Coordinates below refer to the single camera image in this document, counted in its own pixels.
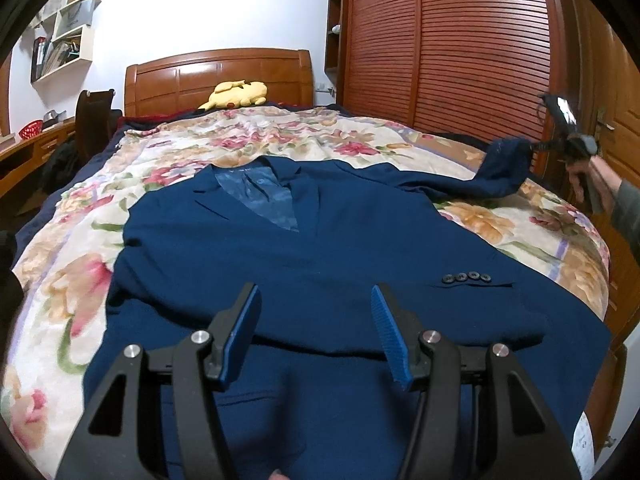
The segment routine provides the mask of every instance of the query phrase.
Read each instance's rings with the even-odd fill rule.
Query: bed
[[[239,79],[265,82],[272,103],[306,109],[219,110],[153,128],[145,127],[145,120],[129,120],[18,233],[14,272],[26,299],[12,335],[0,410],[45,475],[55,474],[82,413],[82,375],[100,346],[104,298],[127,210],[144,193],[189,178],[207,164],[240,166],[259,155],[337,158],[356,168],[390,162],[400,170],[465,180],[482,161],[482,150],[452,139],[331,107],[310,108],[311,66],[303,50],[214,50],[130,66],[125,114],[171,115],[205,102],[217,83]],[[252,133],[234,128],[238,121]],[[608,249],[571,205],[527,180],[517,194],[501,200],[453,200],[436,207],[604,319]],[[583,419],[579,428],[586,434]]]

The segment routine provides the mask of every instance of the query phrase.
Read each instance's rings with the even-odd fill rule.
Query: stuffed animal
[[[261,105],[267,99],[267,85],[259,81],[225,81],[220,83],[209,96],[209,101],[199,109],[238,108],[239,106]]]

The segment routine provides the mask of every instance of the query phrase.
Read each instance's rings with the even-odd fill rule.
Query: desk drawer
[[[64,139],[61,140],[59,136],[47,136],[45,139],[36,140],[36,142],[33,143],[33,158],[44,162],[63,140]]]

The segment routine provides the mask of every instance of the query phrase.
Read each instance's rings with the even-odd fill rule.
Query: red plastic basket
[[[37,121],[33,121],[33,123],[27,124],[23,129],[20,130],[21,138],[24,140],[33,139],[37,134],[42,131],[42,119],[38,119]]]

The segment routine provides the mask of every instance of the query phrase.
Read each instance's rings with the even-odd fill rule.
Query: blue suit jacket
[[[264,480],[275,468],[295,480],[393,478],[415,397],[392,383],[370,313],[371,287],[387,282],[426,328],[459,344],[522,348],[520,361],[570,439],[607,329],[576,297],[430,201],[505,196],[529,163],[517,140],[492,145],[470,181],[389,164],[355,170],[260,157],[146,194],[125,226],[86,399],[127,344],[175,344],[255,282],[263,306],[254,342],[239,380],[216,394],[241,478]],[[471,270],[491,282],[442,281]],[[170,391],[163,395],[167,459],[180,478]]]

